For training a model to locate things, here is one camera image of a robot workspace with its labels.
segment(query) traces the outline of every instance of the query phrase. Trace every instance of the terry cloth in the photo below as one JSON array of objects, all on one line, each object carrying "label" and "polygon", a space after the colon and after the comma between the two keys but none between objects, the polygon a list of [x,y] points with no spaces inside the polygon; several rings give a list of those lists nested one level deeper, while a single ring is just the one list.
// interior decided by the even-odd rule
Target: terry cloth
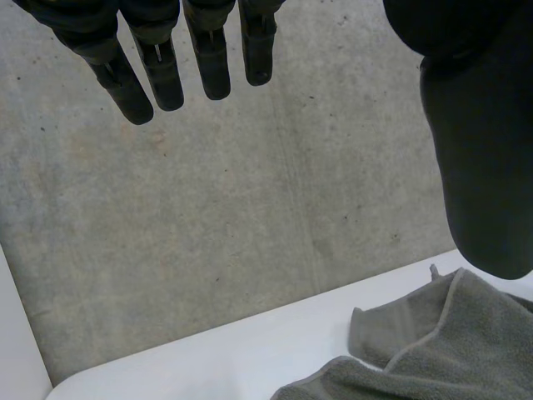
[{"label": "terry cloth", "polygon": [[354,358],[276,400],[533,399],[533,307],[460,269],[382,307],[355,309]]}]

